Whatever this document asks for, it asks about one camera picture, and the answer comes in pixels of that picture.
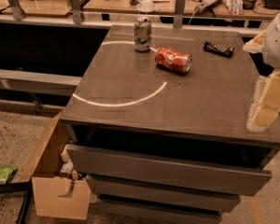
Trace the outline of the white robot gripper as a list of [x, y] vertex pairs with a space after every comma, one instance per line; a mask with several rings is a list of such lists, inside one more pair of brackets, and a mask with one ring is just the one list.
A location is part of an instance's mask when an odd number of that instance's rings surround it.
[[246, 128], [260, 133], [268, 129], [280, 113], [280, 12], [262, 31], [246, 42], [243, 51], [262, 53], [263, 61], [275, 69], [268, 77], [259, 76], [248, 112]]

